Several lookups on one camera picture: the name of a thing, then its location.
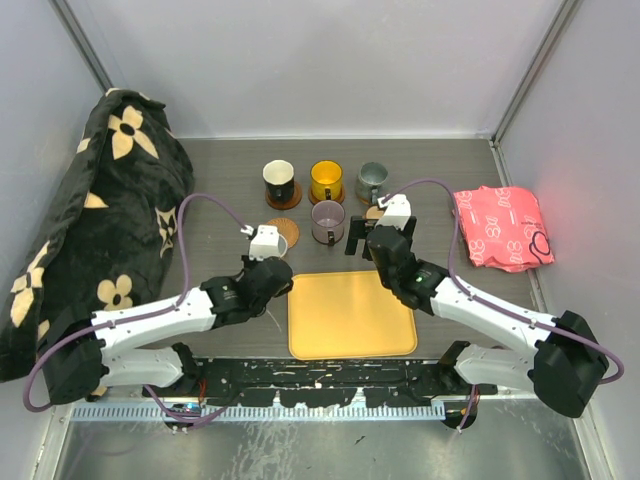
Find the large white mug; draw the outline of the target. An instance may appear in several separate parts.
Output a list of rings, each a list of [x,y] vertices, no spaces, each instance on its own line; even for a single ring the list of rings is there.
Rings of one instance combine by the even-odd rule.
[[[285,160],[272,160],[262,170],[268,198],[284,204],[293,198],[295,191],[294,167]]]

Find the small white mug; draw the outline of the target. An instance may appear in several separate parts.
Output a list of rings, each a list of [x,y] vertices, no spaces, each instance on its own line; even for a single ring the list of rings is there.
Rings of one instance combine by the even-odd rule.
[[[283,258],[289,249],[288,242],[283,235],[278,236],[277,249],[279,258]]]

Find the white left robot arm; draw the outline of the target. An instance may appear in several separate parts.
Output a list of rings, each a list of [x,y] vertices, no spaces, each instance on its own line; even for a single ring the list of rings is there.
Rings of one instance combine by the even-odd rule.
[[[136,384],[191,395],[200,372],[190,350],[153,350],[151,344],[244,323],[292,287],[293,271],[284,260],[246,259],[240,273],[213,277],[166,300],[92,313],[69,307],[38,345],[50,401],[63,405],[99,387]]]

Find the grey mug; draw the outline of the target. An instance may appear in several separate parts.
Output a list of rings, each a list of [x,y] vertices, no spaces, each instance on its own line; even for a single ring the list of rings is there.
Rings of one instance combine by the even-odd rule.
[[[369,206],[376,205],[388,175],[387,168],[380,163],[368,162],[362,165],[355,182],[357,198]]]

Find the yellow mug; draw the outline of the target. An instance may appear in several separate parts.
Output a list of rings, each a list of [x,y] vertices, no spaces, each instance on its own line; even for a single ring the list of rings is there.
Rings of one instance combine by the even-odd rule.
[[[310,188],[314,196],[321,200],[336,198],[343,187],[342,167],[333,160],[321,160],[315,163],[311,167],[310,178]]]

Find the dark brown ringed coaster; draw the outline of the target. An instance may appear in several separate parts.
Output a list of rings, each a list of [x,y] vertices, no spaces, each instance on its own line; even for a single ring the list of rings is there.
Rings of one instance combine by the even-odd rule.
[[[343,201],[344,201],[344,199],[345,199],[345,196],[346,196],[346,194],[345,194],[345,188],[344,188],[344,187],[342,187],[342,188],[341,188],[341,191],[340,191],[340,193],[339,193],[339,195],[338,195],[336,198],[332,198],[332,201],[337,202],[337,203],[339,203],[339,204],[342,204],[342,203],[343,203]],[[322,200],[321,200],[321,199],[319,199],[319,198],[316,198],[316,197],[314,196],[314,194],[313,194],[312,188],[309,188],[309,189],[308,189],[307,197],[308,197],[308,199],[309,199],[309,201],[311,202],[311,204],[312,204],[312,205],[316,205],[317,203],[319,203],[319,202],[321,202],[322,200],[324,200],[324,199],[322,199]]]

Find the small orange cup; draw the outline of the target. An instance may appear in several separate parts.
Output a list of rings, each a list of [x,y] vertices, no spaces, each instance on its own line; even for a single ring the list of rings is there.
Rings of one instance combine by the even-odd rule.
[[[370,207],[366,214],[365,214],[365,218],[366,219],[373,219],[373,220],[378,220],[380,219],[382,216],[384,215],[384,211],[377,208],[377,207]]]

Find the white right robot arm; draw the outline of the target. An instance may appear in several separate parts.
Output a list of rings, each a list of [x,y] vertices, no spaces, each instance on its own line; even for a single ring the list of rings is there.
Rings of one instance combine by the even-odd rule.
[[[472,287],[448,269],[418,259],[411,228],[354,216],[345,252],[358,248],[382,286],[412,310],[466,325],[500,343],[498,350],[456,341],[442,356],[438,379],[459,394],[471,384],[528,391],[569,418],[580,417],[609,368],[607,355],[579,314],[532,311]]]

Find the purple glass mug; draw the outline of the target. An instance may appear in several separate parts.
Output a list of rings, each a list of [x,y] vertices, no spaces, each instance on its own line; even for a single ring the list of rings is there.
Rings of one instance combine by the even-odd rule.
[[[313,238],[324,245],[334,246],[344,235],[346,213],[336,201],[318,202],[311,210]]]

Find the light woven coaster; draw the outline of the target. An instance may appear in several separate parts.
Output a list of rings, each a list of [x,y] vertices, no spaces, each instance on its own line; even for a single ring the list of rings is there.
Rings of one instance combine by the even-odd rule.
[[[278,233],[286,240],[289,249],[293,248],[300,238],[298,225],[289,218],[273,218],[267,221],[266,224],[277,228]]]

